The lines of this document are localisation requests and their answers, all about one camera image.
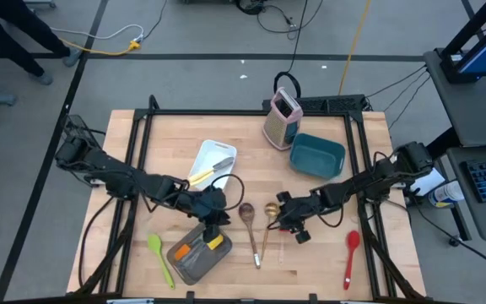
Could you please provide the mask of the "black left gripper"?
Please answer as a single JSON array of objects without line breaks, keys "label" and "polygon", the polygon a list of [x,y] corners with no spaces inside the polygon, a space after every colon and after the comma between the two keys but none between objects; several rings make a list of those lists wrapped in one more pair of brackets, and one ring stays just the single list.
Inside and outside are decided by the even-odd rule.
[{"label": "black left gripper", "polygon": [[230,216],[225,211],[225,194],[216,187],[190,191],[187,194],[191,200],[191,213],[206,225],[202,238],[209,243],[220,235],[220,226],[230,224]]}]

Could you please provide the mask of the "white cylindrical bottle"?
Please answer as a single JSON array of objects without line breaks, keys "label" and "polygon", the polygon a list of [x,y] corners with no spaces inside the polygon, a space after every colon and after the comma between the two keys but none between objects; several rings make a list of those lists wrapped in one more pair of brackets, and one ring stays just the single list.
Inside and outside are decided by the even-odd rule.
[{"label": "white cylindrical bottle", "polygon": [[459,182],[455,180],[432,190],[427,199],[434,207],[445,208],[462,201],[464,194]]}]

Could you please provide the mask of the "black power strip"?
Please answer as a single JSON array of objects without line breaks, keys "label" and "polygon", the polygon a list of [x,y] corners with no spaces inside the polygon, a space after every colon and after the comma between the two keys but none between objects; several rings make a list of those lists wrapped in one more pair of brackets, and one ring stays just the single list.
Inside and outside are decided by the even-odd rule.
[{"label": "black power strip", "polygon": [[367,107],[364,95],[334,95],[296,98],[304,113],[333,114],[363,111]]}]

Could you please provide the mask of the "grey metal baking pan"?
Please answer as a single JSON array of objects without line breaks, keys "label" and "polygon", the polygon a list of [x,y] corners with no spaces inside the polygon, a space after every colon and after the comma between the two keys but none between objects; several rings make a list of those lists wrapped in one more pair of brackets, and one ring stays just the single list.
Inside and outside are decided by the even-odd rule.
[{"label": "grey metal baking pan", "polygon": [[[195,285],[232,249],[232,241],[220,231],[224,241],[216,249],[210,250],[203,240],[204,230],[204,224],[197,225],[166,253],[170,265],[187,285]],[[183,244],[189,245],[192,249],[182,260],[175,261],[174,253]]]}]

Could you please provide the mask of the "black mesh box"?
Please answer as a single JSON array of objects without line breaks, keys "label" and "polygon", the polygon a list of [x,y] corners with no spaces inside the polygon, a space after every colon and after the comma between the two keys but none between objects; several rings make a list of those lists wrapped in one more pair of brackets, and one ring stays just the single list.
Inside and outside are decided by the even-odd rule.
[{"label": "black mesh box", "polygon": [[81,138],[90,142],[95,141],[95,136],[80,115],[67,115],[63,123],[63,132],[66,136]]}]

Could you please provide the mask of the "cream-handled table knife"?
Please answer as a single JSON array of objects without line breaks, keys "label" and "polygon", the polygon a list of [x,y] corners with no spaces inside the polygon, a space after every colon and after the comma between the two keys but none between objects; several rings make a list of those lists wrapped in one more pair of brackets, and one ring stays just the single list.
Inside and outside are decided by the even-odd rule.
[{"label": "cream-handled table knife", "polygon": [[225,158],[223,160],[221,160],[220,162],[216,163],[215,165],[213,165],[211,168],[207,169],[206,171],[214,171],[214,173],[216,171],[219,171],[223,168],[225,168],[226,166],[229,166],[231,165],[233,162],[234,162],[235,158],[234,157],[228,157],[228,158]]},{"label": "cream-handled table knife", "polygon": [[205,171],[203,173],[197,173],[196,175],[190,176],[188,178],[189,185],[190,186],[196,186],[197,184],[200,184],[201,182],[206,181],[209,179],[211,176],[213,176],[214,171]]}]

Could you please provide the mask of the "red spatula clear handle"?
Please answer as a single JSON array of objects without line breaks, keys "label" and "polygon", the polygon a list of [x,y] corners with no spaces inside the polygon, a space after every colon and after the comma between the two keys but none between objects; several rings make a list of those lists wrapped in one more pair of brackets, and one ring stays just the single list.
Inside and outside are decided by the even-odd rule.
[{"label": "red spatula clear handle", "polygon": [[286,250],[290,244],[290,239],[292,235],[290,230],[280,229],[279,230],[279,248],[278,248],[278,263],[280,265],[284,264]]}]

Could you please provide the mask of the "gold metal spoon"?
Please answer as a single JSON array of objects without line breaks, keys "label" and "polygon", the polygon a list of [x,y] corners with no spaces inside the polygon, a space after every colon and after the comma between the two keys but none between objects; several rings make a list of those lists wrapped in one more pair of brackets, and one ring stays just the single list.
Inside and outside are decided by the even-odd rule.
[{"label": "gold metal spoon", "polygon": [[266,252],[269,226],[276,220],[279,212],[280,212],[280,208],[278,203],[274,203],[274,202],[268,203],[264,208],[264,213],[267,216],[267,223],[266,223],[263,241],[262,241],[261,259],[264,258]]}]

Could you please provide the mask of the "red silicone spoon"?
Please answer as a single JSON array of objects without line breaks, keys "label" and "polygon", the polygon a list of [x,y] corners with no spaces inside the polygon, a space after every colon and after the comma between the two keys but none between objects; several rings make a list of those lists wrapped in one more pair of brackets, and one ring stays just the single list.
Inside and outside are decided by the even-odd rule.
[{"label": "red silicone spoon", "polygon": [[351,274],[354,260],[354,252],[360,244],[360,236],[357,231],[350,231],[347,235],[348,261],[343,280],[343,289],[348,290],[351,283]]}]

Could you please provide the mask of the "green silicone spoon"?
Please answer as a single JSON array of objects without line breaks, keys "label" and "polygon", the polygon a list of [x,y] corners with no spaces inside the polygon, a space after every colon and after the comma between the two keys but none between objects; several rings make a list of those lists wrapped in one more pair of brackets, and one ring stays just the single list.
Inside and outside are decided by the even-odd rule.
[{"label": "green silicone spoon", "polygon": [[162,255],[162,241],[160,237],[156,234],[151,234],[148,236],[148,248],[155,253],[160,269],[162,270],[163,276],[165,278],[166,284],[171,290],[176,288],[175,282],[170,274],[170,271],[166,267],[163,255]]}]

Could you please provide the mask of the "orange silicone spatula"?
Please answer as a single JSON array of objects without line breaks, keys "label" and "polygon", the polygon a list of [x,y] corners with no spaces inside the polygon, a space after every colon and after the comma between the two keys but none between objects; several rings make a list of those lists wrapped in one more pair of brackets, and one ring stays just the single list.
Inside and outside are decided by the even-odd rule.
[{"label": "orange silicone spatula", "polygon": [[191,249],[192,248],[187,244],[181,245],[174,253],[175,261],[182,260],[191,251]]}]

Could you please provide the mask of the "teal plastic bin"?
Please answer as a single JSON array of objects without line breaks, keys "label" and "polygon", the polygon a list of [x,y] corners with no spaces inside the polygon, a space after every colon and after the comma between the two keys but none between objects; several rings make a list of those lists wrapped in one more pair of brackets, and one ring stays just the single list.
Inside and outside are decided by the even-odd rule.
[{"label": "teal plastic bin", "polygon": [[297,172],[330,180],[342,172],[345,156],[346,149],[340,143],[299,133],[294,137],[289,163]]}]

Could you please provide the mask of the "white plastic bin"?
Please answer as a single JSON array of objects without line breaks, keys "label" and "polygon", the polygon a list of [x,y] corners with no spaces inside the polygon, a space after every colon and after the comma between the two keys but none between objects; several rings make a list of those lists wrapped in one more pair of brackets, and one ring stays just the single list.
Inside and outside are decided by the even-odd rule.
[{"label": "white plastic bin", "polygon": [[225,174],[230,174],[235,166],[236,156],[236,147],[220,143],[212,139],[204,140],[200,150],[197,152],[194,164],[189,172],[189,178],[212,169],[214,165],[227,158],[232,158],[232,161],[230,164],[217,170],[214,172],[214,174],[209,176],[207,179],[203,179],[201,182],[190,181],[191,187],[203,190],[204,188],[208,187],[215,178]]}]

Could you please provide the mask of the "white paper sheet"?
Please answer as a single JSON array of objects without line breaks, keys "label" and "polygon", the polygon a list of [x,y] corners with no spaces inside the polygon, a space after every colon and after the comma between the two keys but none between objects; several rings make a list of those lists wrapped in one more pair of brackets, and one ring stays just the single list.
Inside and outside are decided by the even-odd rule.
[{"label": "white paper sheet", "polygon": [[409,188],[415,196],[423,197],[431,190],[437,188],[445,181],[445,178],[433,168],[430,174],[418,178]]}]

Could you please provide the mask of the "brown wooden spoon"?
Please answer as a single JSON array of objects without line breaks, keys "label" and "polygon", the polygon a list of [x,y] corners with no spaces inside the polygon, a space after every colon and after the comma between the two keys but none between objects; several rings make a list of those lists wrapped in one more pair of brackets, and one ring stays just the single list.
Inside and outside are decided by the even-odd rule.
[{"label": "brown wooden spoon", "polygon": [[252,230],[252,223],[255,218],[255,210],[254,207],[250,203],[242,203],[239,206],[238,209],[238,214],[242,220],[242,222],[245,224],[246,229],[248,231],[249,237],[250,237],[250,242],[251,242],[251,250],[253,254],[253,261],[257,269],[261,268],[261,261],[259,254],[257,252],[257,245],[256,241],[253,235],[253,230]]}]

